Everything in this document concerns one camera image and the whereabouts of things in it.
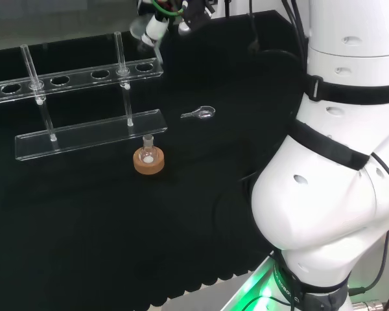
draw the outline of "rack hole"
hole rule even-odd
[[[153,69],[153,65],[152,63],[141,63],[139,65],[136,65],[136,69],[144,73],[146,71],[150,71],[151,69]]]
[[[300,185],[308,185],[308,184],[309,184],[309,182],[308,182],[303,176],[294,175],[294,179],[295,179],[296,182],[299,183]]]
[[[8,86],[3,86],[1,88],[1,91],[4,94],[14,94],[18,91],[20,91],[21,85],[20,84],[9,84]]]
[[[64,86],[70,81],[68,76],[56,76],[51,79],[51,84],[54,86]]]
[[[97,71],[93,71],[91,73],[91,76],[94,79],[104,79],[109,75],[110,75],[110,72],[108,70],[97,70]]]

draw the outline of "small glass bottle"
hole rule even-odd
[[[140,149],[139,158],[142,162],[150,164],[158,161],[158,153],[156,147],[153,146],[154,137],[153,135],[143,136],[144,145]]]

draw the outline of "black table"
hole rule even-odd
[[[256,17],[261,48],[298,53],[277,13]],[[123,35],[128,60],[140,54]],[[300,65],[251,56],[246,16],[220,19],[162,46],[165,73],[132,84],[133,112],[160,108],[158,176],[140,176],[141,139],[26,162],[14,136],[44,129],[33,100],[0,104],[0,310],[146,310],[168,297],[254,269],[271,250],[258,232],[248,182],[285,136],[301,99]],[[111,36],[30,48],[38,74],[115,62]],[[26,76],[19,49],[0,51]],[[55,127],[124,114],[119,86],[48,96]],[[211,120],[180,120],[202,105]]]

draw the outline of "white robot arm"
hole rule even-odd
[[[296,117],[305,134],[284,140],[255,184],[252,210],[288,269],[328,295],[322,288],[343,284],[389,230],[389,175],[369,158],[389,167],[389,0],[311,0],[310,15],[315,78]],[[367,163],[325,157],[327,140]],[[340,310],[352,310],[348,298]]]

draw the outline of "test tube rack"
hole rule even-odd
[[[29,47],[20,47],[29,77],[0,82],[0,103],[34,98],[46,130],[15,137],[17,160],[61,154],[167,130],[159,109],[133,114],[130,102],[130,82],[161,76],[163,69],[159,60],[125,62],[121,33],[115,32],[114,38],[118,63],[40,76],[36,74]],[[125,115],[53,128],[47,109],[47,95],[116,83],[123,92]]]

